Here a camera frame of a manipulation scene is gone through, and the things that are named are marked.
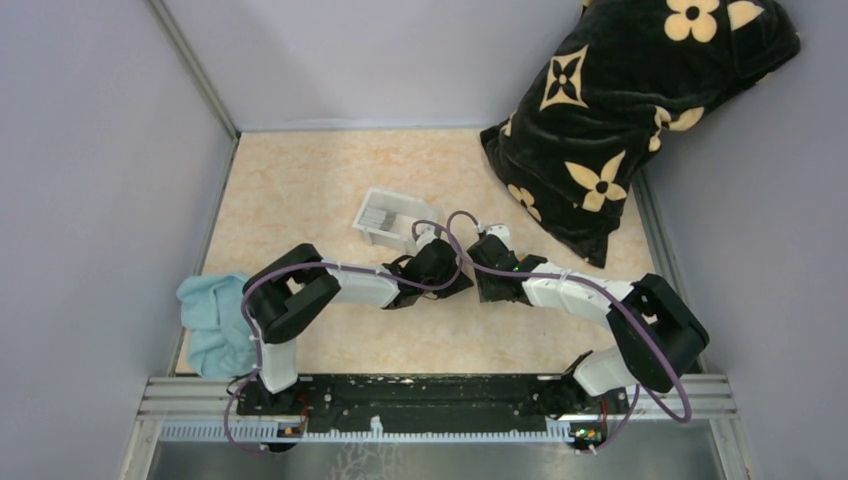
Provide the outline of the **white plastic card box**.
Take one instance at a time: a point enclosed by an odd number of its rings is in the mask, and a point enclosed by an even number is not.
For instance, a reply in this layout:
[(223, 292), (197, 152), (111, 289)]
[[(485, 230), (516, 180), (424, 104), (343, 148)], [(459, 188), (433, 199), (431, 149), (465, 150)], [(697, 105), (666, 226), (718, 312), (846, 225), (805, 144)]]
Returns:
[(377, 187), (370, 187), (354, 216), (352, 227), (370, 246), (381, 246), (405, 254), (418, 251), (412, 235), (417, 220), (438, 221), (441, 211), (425, 200)]

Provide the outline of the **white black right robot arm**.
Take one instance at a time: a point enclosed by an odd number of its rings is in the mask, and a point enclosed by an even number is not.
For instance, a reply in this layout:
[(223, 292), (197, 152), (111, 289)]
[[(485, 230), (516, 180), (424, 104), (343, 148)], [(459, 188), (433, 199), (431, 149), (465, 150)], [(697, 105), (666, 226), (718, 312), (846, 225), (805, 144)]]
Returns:
[(667, 393), (710, 342), (686, 303), (661, 276), (637, 281), (577, 274), (547, 258), (519, 258), (494, 234), (468, 248), (482, 302), (506, 301), (561, 310), (607, 328), (614, 346), (590, 352), (568, 369), (563, 398), (576, 412), (590, 411), (602, 395), (641, 385)]

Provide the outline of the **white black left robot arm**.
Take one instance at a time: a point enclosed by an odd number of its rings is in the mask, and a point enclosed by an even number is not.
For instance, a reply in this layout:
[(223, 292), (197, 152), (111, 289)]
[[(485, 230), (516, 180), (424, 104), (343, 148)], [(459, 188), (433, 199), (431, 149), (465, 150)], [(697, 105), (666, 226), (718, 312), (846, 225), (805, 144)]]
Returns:
[(242, 289), (241, 311), (256, 344), (261, 401), (277, 414), (297, 406), (296, 338), (328, 305), (397, 310), (428, 294), (445, 299), (473, 285), (452, 246), (439, 238), (414, 255), (375, 266), (333, 261), (310, 243), (296, 246)]

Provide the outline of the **light blue cloth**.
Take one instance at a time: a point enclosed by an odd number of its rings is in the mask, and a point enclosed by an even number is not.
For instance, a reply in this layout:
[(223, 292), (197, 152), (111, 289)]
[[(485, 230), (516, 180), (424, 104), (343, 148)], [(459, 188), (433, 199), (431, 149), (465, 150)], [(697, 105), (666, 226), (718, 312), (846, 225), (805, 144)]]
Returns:
[(186, 362), (201, 377), (246, 376), (256, 368), (253, 332), (241, 313), (244, 273), (197, 275), (176, 290), (189, 338)]

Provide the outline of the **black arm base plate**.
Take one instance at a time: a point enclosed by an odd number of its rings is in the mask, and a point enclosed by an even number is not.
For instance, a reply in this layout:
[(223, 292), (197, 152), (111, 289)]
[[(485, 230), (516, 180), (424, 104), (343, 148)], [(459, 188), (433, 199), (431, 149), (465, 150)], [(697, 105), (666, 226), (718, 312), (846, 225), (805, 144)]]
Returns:
[(236, 395), (242, 416), (299, 414), (316, 417), (339, 407), (501, 407), (510, 413), (546, 417), (623, 413), (630, 395), (623, 388), (591, 396), (569, 375), (560, 374), (303, 374), (294, 385), (272, 393), (260, 380)]

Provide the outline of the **aluminium frame rail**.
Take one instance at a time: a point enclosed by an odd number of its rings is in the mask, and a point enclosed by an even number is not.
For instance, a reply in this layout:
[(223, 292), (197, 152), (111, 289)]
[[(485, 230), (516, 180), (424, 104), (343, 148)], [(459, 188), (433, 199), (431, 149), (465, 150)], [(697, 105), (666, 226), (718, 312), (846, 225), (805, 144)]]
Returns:
[(121, 477), (148, 476), (163, 441), (223, 442), (277, 450), (308, 443), (576, 443), (583, 451), (608, 444), (613, 432), (639, 421), (670, 421), (689, 414), (704, 420), (726, 479), (752, 479), (755, 471), (738, 431), (738, 410), (728, 380), (690, 374), (682, 393), (651, 394), (634, 387), (623, 413), (546, 417), (506, 407), (335, 407), (316, 417), (299, 414), (242, 416), (236, 395), (254, 379), (209, 380), (175, 376), (147, 382)]

